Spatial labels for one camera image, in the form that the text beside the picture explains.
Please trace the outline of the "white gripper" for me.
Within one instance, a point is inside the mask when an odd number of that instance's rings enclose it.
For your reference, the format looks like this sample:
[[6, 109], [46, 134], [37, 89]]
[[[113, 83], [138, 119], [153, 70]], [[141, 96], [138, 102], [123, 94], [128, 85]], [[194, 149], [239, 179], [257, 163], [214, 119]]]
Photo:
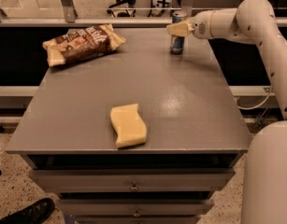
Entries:
[[214, 14], [213, 10], [202, 11], [191, 18], [191, 22], [181, 21], [171, 23], [166, 26], [170, 35], [187, 37], [193, 33], [194, 37], [199, 39], [211, 39], [211, 19]]

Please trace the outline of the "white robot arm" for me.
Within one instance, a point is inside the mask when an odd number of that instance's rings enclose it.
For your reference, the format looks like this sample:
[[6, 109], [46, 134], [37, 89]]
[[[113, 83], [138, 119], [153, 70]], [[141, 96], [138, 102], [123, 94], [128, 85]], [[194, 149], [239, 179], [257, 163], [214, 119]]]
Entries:
[[244, 0], [236, 8], [202, 11], [166, 26], [170, 35], [223, 38], [259, 51], [283, 120], [265, 126], [249, 146], [241, 224], [287, 224], [287, 40], [268, 0]]

